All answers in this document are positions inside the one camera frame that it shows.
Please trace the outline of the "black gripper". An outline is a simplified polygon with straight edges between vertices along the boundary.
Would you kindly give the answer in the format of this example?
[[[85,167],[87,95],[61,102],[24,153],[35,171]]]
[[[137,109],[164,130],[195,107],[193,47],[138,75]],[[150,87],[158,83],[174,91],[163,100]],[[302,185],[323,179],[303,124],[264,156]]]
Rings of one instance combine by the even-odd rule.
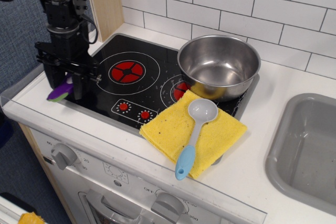
[[[73,96],[80,100],[87,93],[88,80],[99,82],[98,62],[89,55],[87,26],[58,29],[48,26],[51,42],[36,42],[37,60],[52,89],[61,85],[66,73],[72,74]]]

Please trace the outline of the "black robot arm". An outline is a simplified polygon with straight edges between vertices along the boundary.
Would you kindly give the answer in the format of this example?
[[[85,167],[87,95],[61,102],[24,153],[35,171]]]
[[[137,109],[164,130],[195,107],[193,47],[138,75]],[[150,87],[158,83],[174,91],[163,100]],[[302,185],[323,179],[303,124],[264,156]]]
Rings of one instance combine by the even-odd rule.
[[[99,81],[98,62],[88,54],[90,45],[85,15],[86,0],[40,0],[47,16],[50,42],[36,42],[37,60],[52,89],[59,87],[70,74],[73,97],[80,100],[89,89],[89,82]]]

